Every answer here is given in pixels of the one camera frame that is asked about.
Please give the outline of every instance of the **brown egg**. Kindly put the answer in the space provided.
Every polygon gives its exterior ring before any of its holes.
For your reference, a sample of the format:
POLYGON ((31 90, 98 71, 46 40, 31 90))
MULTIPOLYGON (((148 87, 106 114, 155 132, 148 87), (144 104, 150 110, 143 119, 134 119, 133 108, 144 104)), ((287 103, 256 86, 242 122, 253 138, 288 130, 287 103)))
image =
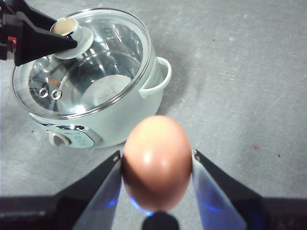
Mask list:
POLYGON ((184 195, 191 170, 189 140, 174 119, 151 116, 130 133, 122 174, 127 193, 141 209, 170 210, 184 195))

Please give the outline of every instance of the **gray floor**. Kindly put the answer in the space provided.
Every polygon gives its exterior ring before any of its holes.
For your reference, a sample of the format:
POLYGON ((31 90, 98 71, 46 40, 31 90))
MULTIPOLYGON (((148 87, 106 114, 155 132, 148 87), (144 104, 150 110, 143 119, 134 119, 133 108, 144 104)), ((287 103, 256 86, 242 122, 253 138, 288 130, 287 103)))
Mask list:
MULTIPOLYGON (((158 111, 175 118, 194 148, 263 196, 307 198, 307 2, 304 0, 29 0, 59 18, 113 7, 138 16, 173 78, 158 111)), ((1 63, 1 195, 54 194, 114 150, 56 148, 11 88, 1 63)), ((172 210, 200 229, 193 189, 172 210)), ((144 215, 121 190, 114 230, 144 215)))

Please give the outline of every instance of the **robot gripper holding egg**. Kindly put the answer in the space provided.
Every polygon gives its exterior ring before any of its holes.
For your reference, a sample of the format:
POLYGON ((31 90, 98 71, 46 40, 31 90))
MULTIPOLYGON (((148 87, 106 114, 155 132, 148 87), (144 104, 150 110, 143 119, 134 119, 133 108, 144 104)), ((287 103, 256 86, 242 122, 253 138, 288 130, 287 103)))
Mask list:
MULTIPOLYGON (((71 37, 48 31, 55 21, 23 0, 6 3, 0 0, 6 14, 5 20, 1 15, 0 59, 13 54, 19 66, 77 46, 71 37)), ((176 217, 167 212, 183 197, 191 175, 205 230, 306 230, 306 200, 260 196, 191 149, 183 128, 161 115, 142 120, 122 154, 115 152, 59 193, 1 197, 0 229, 110 230, 123 181, 132 204, 148 216, 143 230, 178 230, 176 217)))

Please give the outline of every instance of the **cooker handle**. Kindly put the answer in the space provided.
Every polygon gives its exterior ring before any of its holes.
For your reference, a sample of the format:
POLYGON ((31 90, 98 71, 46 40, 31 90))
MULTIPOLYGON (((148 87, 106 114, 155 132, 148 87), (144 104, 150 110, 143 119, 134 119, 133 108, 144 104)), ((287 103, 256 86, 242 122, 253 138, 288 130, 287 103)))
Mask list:
POLYGON ((169 84, 169 81, 172 78, 171 64, 166 59, 164 59, 162 57, 157 57, 157 59, 158 59, 158 62, 159 62, 160 65, 163 65, 167 68, 167 75, 166 75, 165 79, 163 80, 163 82, 161 82, 159 85, 157 85, 155 87, 152 87, 152 88, 149 88, 149 89, 140 88, 139 93, 140 93, 140 96, 141 96, 142 99, 146 99, 147 96, 149 96, 149 95, 151 95, 155 92, 158 92, 160 90, 163 90, 169 84))

